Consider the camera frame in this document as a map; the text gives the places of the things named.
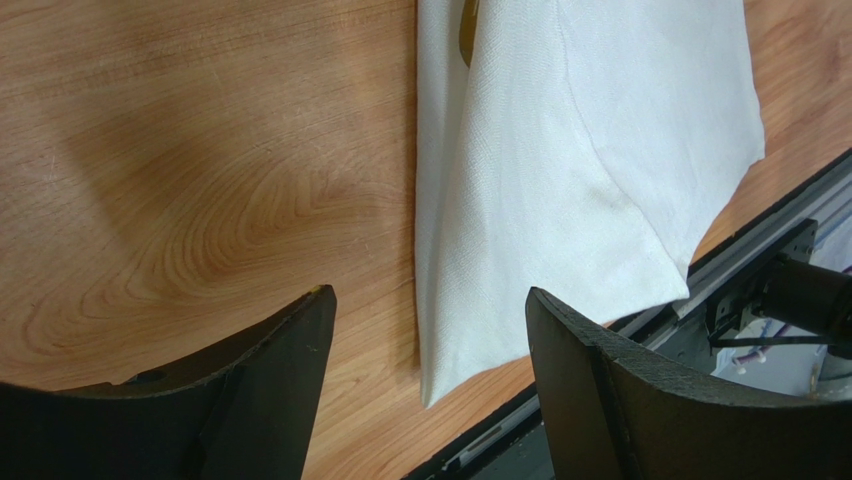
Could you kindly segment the white cloth napkin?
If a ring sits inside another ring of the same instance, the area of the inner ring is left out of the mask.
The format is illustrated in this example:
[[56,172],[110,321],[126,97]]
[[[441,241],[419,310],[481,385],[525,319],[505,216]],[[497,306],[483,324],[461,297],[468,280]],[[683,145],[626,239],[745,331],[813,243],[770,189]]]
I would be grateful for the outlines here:
[[415,285],[425,407],[528,352],[539,287],[606,323],[686,298],[765,155],[740,1],[417,9]]

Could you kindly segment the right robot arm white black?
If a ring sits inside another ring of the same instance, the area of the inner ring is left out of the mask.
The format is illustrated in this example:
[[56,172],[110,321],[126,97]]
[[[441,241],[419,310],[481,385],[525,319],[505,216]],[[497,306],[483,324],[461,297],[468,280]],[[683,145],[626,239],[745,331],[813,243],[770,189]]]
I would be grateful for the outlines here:
[[830,354],[851,358],[850,275],[782,256],[769,264],[758,293],[758,314],[821,337]]

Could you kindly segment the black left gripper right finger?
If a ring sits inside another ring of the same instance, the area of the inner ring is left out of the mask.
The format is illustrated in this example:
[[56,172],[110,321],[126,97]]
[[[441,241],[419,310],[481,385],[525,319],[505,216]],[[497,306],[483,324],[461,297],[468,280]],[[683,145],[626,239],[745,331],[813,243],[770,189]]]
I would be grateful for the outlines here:
[[851,406],[700,373],[532,289],[526,322],[559,479],[847,479]]

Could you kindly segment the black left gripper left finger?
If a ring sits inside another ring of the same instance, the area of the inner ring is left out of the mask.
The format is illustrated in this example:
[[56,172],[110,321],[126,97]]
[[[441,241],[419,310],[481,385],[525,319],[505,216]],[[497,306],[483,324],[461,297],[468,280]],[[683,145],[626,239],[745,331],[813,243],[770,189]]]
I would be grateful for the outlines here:
[[266,320],[113,385],[3,384],[5,479],[298,479],[337,299],[321,285]]

